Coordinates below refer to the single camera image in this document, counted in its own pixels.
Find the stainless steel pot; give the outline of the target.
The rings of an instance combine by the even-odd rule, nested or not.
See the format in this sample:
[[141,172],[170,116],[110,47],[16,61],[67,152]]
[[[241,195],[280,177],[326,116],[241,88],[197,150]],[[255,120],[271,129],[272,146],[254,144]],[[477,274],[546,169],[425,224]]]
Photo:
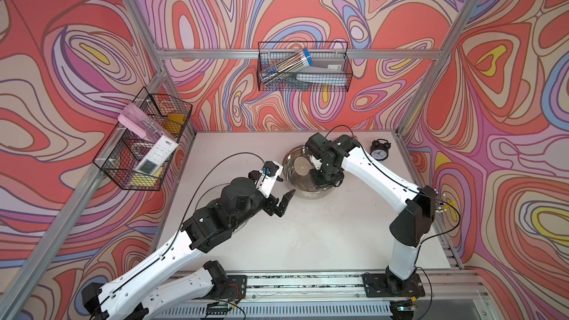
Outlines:
[[290,150],[282,162],[284,167],[284,179],[292,189],[296,190],[295,196],[306,200],[317,200],[332,193],[336,189],[335,187],[322,189],[315,188],[310,175],[299,176],[295,173],[293,162],[299,156],[304,156],[307,159],[311,158],[309,150],[305,146],[301,145]]

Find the beige plastic ladle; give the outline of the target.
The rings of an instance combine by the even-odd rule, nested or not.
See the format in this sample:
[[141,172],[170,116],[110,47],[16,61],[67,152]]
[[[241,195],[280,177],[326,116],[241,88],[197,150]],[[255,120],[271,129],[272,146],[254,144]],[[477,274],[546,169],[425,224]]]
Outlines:
[[294,171],[299,176],[307,176],[314,169],[314,165],[310,159],[304,156],[297,157],[293,162]]

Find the glass pot lid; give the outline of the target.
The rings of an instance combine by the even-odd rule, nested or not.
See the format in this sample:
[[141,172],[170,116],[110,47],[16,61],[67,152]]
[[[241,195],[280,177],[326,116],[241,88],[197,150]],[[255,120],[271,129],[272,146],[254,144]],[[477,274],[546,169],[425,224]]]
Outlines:
[[193,217],[195,239],[214,239],[231,234],[253,216],[256,186],[250,179],[234,179],[219,197],[198,209]]

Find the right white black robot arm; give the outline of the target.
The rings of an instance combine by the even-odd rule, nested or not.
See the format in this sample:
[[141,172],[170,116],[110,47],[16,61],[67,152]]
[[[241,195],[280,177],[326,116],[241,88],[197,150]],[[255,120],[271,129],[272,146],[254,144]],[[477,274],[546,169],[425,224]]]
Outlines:
[[315,133],[305,143],[314,164],[309,172],[318,189],[342,184],[350,173],[377,192],[395,210],[389,229],[394,247],[383,275],[383,286],[394,296],[408,295],[417,284],[416,261],[424,236],[435,219],[437,192],[408,182],[376,161],[354,137],[341,135],[329,140]]

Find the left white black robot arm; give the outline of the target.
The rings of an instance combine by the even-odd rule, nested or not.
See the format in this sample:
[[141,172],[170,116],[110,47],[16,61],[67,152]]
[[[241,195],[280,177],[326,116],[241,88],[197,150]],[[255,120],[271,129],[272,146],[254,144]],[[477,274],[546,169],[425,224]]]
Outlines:
[[218,261],[189,276],[170,277],[225,241],[257,213],[284,216],[295,190],[272,195],[280,171],[252,171],[225,185],[218,198],[196,210],[178,231],[139,265],[108,283],[91,283],[81,300],[91,319],[152,319],[191,299],[224,299],[230,280]]

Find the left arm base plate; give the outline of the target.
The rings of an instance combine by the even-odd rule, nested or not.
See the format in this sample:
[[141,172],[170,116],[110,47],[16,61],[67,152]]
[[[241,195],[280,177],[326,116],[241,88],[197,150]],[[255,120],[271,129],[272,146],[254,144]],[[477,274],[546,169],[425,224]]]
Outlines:
[[213,280],[213,288],[202,299],[221,299],[240,302],[247,292],[246,275],[229,275]]

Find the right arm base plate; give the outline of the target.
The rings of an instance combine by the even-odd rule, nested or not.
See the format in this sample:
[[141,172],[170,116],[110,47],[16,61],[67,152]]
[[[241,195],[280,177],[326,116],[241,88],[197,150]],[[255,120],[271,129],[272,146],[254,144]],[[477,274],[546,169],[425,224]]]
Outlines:
[[425,289],[416,271],[406,280],[401,280],[390,271],[364,273],[362,281],[368,298],[422,298]]

